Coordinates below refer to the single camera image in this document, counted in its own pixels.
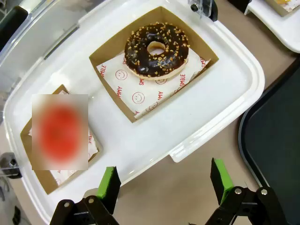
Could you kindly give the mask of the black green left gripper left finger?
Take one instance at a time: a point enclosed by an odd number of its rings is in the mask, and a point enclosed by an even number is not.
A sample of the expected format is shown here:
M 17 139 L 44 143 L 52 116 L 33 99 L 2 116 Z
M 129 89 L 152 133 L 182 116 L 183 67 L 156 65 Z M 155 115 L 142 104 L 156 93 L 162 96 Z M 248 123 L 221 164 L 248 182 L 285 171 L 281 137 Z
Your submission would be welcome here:
M 115 166 L 107 167 L 96 195 L 89 195 L 75 203 L 63 199 L 50 221 L 52 225 L 117 225 L 113 217 L 121 181 Z

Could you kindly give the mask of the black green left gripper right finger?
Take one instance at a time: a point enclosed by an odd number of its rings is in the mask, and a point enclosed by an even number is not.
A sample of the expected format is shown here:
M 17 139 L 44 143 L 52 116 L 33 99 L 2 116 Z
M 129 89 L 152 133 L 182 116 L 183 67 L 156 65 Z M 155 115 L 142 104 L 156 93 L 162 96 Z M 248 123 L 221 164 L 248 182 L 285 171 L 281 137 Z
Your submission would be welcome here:
M 210 179 L 219 207 L 207 225 L 232 225 L 237 217 L 247 217 L 253 225 L 285 225 L 286 218 L 274 190 L 268 186 L 252 191 L 234 186 L 221 159 L 211 160 Z

